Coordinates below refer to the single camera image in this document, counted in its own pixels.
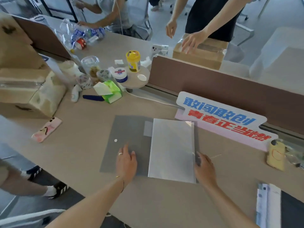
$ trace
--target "phone case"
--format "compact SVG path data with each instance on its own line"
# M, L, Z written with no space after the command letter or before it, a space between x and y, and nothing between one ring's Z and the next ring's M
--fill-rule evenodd
M32 135L32 139L36 142L43 142L60 124L59 118L53 117L38 132Z
M284 171L285 145L280 141L272 141L269 145L267 164Z

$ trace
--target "black shirt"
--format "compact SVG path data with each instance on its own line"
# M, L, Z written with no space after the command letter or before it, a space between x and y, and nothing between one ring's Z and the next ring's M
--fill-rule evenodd
M196 0L188 15L185 33L195 33L205 28L222 10L228 0ZM230 42L239 12L229 22L212 33L209 38Z

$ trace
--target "white sock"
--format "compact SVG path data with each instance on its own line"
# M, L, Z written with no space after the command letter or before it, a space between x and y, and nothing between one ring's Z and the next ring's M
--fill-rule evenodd
M47 191L43 196L52 197L57 193L54 186L47 186Z
M20 176L21 176L21 177L24 177L24 178L26 178L26 179L29 179L31 175L30 175L30 174L27 174L26 171L21 171Z

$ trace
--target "yellow phone case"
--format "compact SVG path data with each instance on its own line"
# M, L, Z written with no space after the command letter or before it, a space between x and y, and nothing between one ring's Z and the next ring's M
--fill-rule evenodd
M272 141L269 145L267 164L284 171L285 145L280 141Z

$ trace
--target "black and white sneaker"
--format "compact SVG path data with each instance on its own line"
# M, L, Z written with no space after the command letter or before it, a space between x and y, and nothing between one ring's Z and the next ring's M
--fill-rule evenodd
M65 184L61 181L59 183L56 183L54 185L54 187L56 189L56 194L52 197L49 197L50 199L58 198L60 195L62 195L64 192L66 192L68 188L70 188L69 186L67 186L67 184Z
M42 171L42 168L40 166L34 166L33 168L26 171L26 174L30 175L28 180L32 181L37 174L39 174Z

